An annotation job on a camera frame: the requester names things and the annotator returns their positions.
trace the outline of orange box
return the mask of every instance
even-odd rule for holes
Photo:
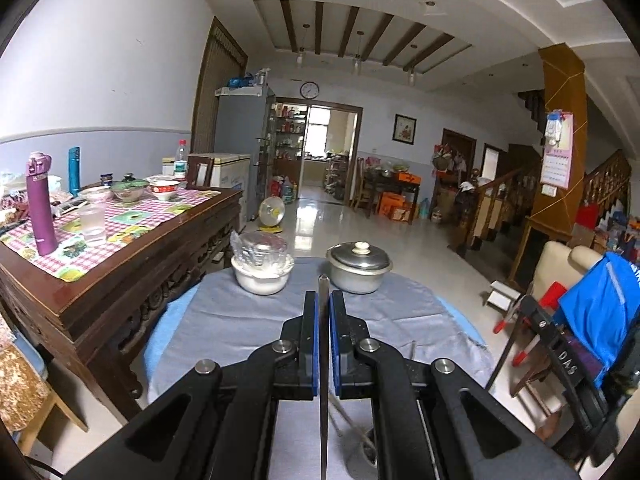
[[[404,182],[410,182],[411,184],[420,184],[422,181],[421,177],[414,175],[413,173],[396,173],[398,176],[398,180],[402,180]]]
[[[380,197],[378,214],[380,216],[389,216],[392,207],[401,206],[402,204],[404,204],[404,196],[385,191]]]

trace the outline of electric fan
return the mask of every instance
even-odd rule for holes
[[[261,231],[281,233],[280,222],[284,218],[284,202],[279,196],[265,198],[258,209],[258,218],[262,225]]]

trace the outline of silver bolt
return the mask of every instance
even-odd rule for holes
[[[286,339],[278,339],[277,341],[274,341],[271,348],[273,348],[273,351],[278,354],[286,354],[293,348],[293,343]]]
[[[208,375],[216,369],[216,366],[218,366],[216,362],[211,359],[200,359],[194,368],[200,375]]]
[[[436,359],[436,370],[441,374],[450,374],[455,369],[456,365],[451,359],[447,359],[444,357]]]
[[[360,350],[365,352],[375,352],[378,348],[380,348],[380,343],[373,338],[366,337],[360,342]]]

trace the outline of wooden pillar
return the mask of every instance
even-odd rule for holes
[[[566,44],[540,50],[545,72],[545,110],[560,109],[574,114],[574,150],[569,188],[558,188],[555,197],[540,193],[533,203],[531,219],[554,230],[571,234],[584,187],[587,151],[587,92],[584,63]]]
[[[587,149],[584,63],[564,43],[542,48],[539,54],[545,74],[545,110],[560,109],[574,114],[574,144],[568,189],[558,188],[556,196],[549,197],[541,193],[542,185],[538,184],[532,212],[509,275],[510,284],[521,289],[526,289],[532,280],[546,241],[571,238],[582,200]]]

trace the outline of wooden door frame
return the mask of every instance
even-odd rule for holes
[[[363,108],[361,106],[346,105],[343,103],[334,103],[331,101],[317,101],[315,99],[300,99],[297,97],[276,97],[277,103],[291,103],[294,105],[306,105],[311,106],[324,106],[326,108],[332,108],[333,110],[339,110],[341,112],[349,112],[356,114],[356,130],[353,133],[353,147],[349,155],[349,168],[347,169],[347,180],[344,187],[344,205],[349,205],[351,195],[351,184],[353,181],[353,171],[356,167],[356,160],[358,158],[358,143],[360,142],[360,127],[362,126],[362,113]]]
[[[466,136],[466,135],[463,135],[463,134],[459,134],[458,132],[454,132],[453,130],[449,130],[448,128],[443,128],[442,129],[442,140],[440,141],[442,143],[444,143],[445,134],[449,134],[449,135],[461,137],[462,139],[470,140],[471,143],[473,144],[473,149],[471,150],[471,160],[469,160],[467,162],[467,165],[466,165],[468,174],[471,174],[471,170],[474,168],[474,160],[476,158],[476,144],[478,143],[478,140],[474,139],[473,137],[469,137],[469,136]]]
[[[480,163],[480,175],[482,176],[482,168],[484,168],[484,157],[486,155],[486,149],[489,148],[491,150],[494,150],[494,152],[498,152],[498,156],[500,155],[500,153],[506,153],[505,150],[503,150],[502,148],[498,148],[497,146],[494,146],[492,144],[489,144],[488,142],[484,143],[484,147],[482,148],[482,162]]]
[[[222,32],[222,34],[225,35],[225,37],[229,40],[229,42],[234,46],[234,48],[238,51],[238,53],[241,55],[242,57],[242,65],[238,65],[239,68],[239,76],[242,77],[244,76],[244,72],[246,71],[246,65],[249,61],[249,57],[247,56],[247,54],[244,52],[244,50],[242,50],[242,47],[240,47],[240,45],[238,44],[238,42],[234,39],[234,37],[231,35],[231,33],[229,33],[228,30],[226,30],[226,27],[220,22],[220,20],[218,19],[217,16],[213,17],[213,20],[211,21],[211,26],[209,27],[209,34],[207,35],[207,43],[204,46],[204,51],[202,53],[202,60],[200,61],[200,72],[198,73],[198,85],[196,86],[196,95],[194,97],[193,100],[193,112],[191,114],[191,140],[190,140],[190,152],[193,152],[193,140],[194,140],[194,135],[195,135],[195,127],[196,127],[196,118],[198,116],[198,108],[200,107],[200,93],[202,90],[202,80],[204,79],[204,73],[205,70],[207,69],[207,60],[209,59],[209,53],[211,52],[211,49],[213,48],[213,44],[214,43],[218,43],[218,46],[222,49],[222,50],[226,50],[226,52],[229,54],[229,56],[236,60],[236,62],[238,62],[238,60],[236,59],[236,56],[234,56],[232,53],[229,52],[229,50],[227,48],[225,48],[224,45],[220,44],[220,42],[216,39],[216,35],[215,32],[216,30],[220,30]],[[219,101],[220,97],[216,96],[214,98],[215,101]],[[215,114],[213,116],[213,142],[216,141],[216,120],[218,118],[218,108],[216,107],[215,110]]]

